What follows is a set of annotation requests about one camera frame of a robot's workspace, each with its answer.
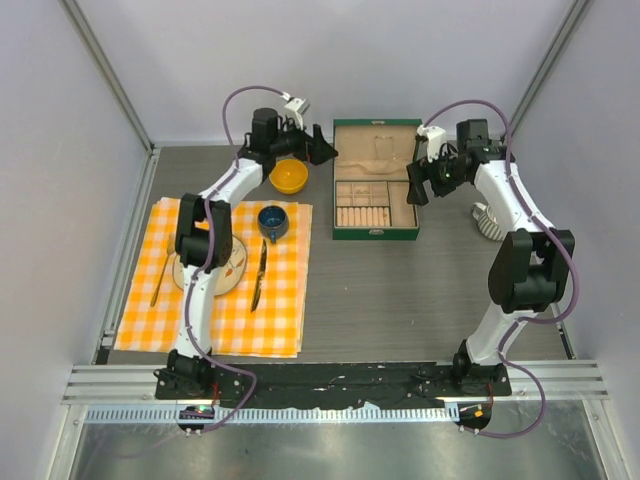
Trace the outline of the green jewelry tray insert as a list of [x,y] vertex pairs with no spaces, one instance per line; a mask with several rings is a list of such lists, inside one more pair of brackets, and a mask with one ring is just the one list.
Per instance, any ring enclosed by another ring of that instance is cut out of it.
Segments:
[[337,181],[334,225],[342,229],[417,229],[404,181]]

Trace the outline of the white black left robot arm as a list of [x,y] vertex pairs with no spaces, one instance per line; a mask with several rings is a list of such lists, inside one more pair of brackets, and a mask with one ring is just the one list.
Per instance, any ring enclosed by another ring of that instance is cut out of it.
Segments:
[[208,189],[180,199],[175,250],[183,267],[182,314],[167,364],[155,372],[157,398],[200,399],[212,391],[214,287],[232,252],[232,211],[268,179],[277,159],[287,155],[321,165],[335,158],[337,151],[320,125],[308,133],[276,110],[259,108],[228,170]]

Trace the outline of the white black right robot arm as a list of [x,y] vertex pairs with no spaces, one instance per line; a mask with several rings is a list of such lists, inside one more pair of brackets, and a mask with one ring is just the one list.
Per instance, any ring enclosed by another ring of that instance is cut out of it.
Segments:
[[426,153],[407,167],[408,203],[423,206],[429,193],[444,197],[469,183],[484,197],[504,236],[488,274],[491,303],[453,357],[453,386],[472,395],[486,383],[503,381],[513,341],[564,296],[575,238],[539,211],[510,148],[490,138],[486,120],[458,123],[454,148],[447,147],[444,129],[421,125],[416,144]]

